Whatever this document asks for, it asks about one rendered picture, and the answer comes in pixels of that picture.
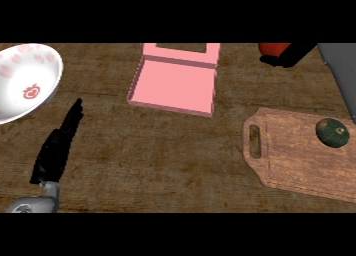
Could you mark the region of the red and black appliance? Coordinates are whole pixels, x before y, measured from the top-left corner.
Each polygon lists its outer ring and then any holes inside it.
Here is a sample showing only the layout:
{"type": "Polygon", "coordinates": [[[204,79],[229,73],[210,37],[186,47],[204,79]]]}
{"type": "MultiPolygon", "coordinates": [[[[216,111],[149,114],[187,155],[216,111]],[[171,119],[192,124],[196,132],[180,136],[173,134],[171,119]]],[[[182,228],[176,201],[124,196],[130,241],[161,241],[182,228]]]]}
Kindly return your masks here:
{"type": "Polygon", "coordinates": [[[273,67],[291,68],[314,47],[316,43],[260,43],[260,61],[273,67]]]}

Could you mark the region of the white bowl with pink print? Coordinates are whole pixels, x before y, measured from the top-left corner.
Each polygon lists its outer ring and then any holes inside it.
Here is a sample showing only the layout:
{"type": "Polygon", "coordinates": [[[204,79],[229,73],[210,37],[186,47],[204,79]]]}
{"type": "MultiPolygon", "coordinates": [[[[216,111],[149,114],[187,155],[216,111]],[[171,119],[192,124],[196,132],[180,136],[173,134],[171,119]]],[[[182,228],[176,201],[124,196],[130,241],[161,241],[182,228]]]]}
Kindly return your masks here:
{"type": "Polygon", "coordinates": [[[21,44],[0,51],[0,125],[50,102],[62,73],[62,56],[50,46],[21,44]]]}

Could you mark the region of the brown wooden cutting board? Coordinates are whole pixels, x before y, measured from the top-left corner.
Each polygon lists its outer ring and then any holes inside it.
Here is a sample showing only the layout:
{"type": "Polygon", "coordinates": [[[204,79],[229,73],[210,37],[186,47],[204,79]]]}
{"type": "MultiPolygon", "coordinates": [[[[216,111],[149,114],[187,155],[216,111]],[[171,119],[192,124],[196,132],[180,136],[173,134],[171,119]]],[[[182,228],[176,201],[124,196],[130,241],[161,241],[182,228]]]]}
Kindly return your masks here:
{"type": "Polygon", "coordinates": [[[316,136],[322,119],[261,107],[244,122],[244,159],[267,187],[356,203],[356,125],[340,119],[350,140],[332,148],[316,136]]]}

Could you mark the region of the pink cardboard box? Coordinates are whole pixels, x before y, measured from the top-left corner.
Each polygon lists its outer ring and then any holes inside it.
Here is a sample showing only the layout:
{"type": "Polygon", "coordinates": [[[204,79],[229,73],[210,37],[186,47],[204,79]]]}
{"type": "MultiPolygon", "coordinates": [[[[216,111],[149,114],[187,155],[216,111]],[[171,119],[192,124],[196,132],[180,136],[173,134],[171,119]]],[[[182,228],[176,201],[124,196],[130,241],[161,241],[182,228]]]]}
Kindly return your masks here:
{"type": "Polygon", "coordinates": [[[214,113],[220,44],[204,53],[142,44],[142,58],[130,86],[130,105],[204,117],[214,113]]]}

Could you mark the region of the green bell pepper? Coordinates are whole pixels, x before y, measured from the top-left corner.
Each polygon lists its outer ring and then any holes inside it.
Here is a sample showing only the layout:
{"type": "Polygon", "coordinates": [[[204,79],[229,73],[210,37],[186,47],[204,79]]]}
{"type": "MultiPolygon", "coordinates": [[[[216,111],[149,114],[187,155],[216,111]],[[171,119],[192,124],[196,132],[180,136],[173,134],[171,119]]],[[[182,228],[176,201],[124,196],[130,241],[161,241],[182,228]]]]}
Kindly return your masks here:
{"type": "Polygon", "coordinates": [[[350,140],[350,132],[345,125],[332,118],[325,118],[317,122],[316,135],[320,142],[332,148],[343,147],[350,140]]]}

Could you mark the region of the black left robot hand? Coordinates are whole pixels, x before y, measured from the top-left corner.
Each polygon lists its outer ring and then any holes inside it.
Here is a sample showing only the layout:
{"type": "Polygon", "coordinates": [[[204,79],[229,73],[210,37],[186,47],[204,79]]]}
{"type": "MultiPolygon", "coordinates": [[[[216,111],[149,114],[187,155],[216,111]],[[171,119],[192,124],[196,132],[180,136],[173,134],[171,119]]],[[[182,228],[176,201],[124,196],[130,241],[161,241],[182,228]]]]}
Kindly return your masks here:
{"type": "Polygon", "coordinates": [[[83,100],[77,99],[60,127],[52,131],[43,143],[29,179],[31,184],[58,182],[60,180],[68,162],[71,143],[83,116],[83,100]]]}

